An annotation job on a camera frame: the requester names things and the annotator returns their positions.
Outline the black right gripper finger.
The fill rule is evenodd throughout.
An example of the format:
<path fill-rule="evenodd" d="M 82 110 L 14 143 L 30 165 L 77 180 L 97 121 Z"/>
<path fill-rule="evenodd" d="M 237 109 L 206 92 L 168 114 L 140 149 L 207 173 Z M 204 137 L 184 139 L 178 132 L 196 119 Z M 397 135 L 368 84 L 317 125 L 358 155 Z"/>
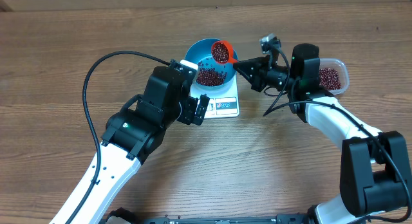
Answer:
<path fill-rule="evenodd" d="M 270 60 L 270 56 L 262 56 L 256 57 L 253 59 L 237 61 L 233 64 L 233 68 L 243 73 L 254 73 L 255 71 L 260 70 L 261 68 L 268 68 L 268 62 Z"/>
<path fill-rule="evenodd" d="M 238 71 L 238 73 L 243 76 L 244 79 L 246 79 L 250 85 L 251 85 L 251 89 L 254 91 L 262 91 L 263 90 L 263 83 L 261 81 L 261 78 L 259 76 L 255 76 L 255 75 L 251 75 L 251 74 L 247 74 L 243 71 Z"/>

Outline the orange plastic measuring scoop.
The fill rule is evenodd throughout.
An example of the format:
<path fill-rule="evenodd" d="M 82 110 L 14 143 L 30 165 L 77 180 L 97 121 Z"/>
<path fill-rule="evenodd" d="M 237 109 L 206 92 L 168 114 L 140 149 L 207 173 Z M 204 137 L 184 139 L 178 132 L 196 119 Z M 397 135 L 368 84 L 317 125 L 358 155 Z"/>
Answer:
<path fill-rule="evenodd" d="M 234 64 L 237 59 L 234 56 L 234 49 L 228 41 L 216 41 L 211 48 L 212 58 L 219 64 Z"/>

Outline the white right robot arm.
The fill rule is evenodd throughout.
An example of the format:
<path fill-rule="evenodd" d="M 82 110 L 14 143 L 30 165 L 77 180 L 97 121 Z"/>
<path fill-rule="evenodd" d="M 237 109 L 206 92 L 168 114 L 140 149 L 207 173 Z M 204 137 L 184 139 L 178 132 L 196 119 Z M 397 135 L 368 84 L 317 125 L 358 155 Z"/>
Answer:
<path fill-rule="evenodd" d="M 298 44 L 285 66 L 276 60 L 279 44 L 264 43 L 262 57 L 238 61 L 233 68 L 252 89 L 285 93 L 291 112 L 317 128 L 341 150 L 339 194 L 314 205 L 305 223 L 401 223 L 411 217 L 411 168 L 405 138 L 382 132 L 351 114 L 320 83 L 319 48 Z"/>

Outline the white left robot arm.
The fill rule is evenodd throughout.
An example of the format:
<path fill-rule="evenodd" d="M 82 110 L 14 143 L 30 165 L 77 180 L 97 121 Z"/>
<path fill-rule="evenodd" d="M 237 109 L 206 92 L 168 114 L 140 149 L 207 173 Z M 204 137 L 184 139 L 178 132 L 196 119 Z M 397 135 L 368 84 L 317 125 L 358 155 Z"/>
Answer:
<path fill-rule="evenodd" d="M 98 151 L 52 223 L 98 223 L 174 121 L 202 124 L 209 98 L 189 95 L 198 74 L 198 66 L 186 60 L 154 69 L 144 93 L 108 120 Z"/>

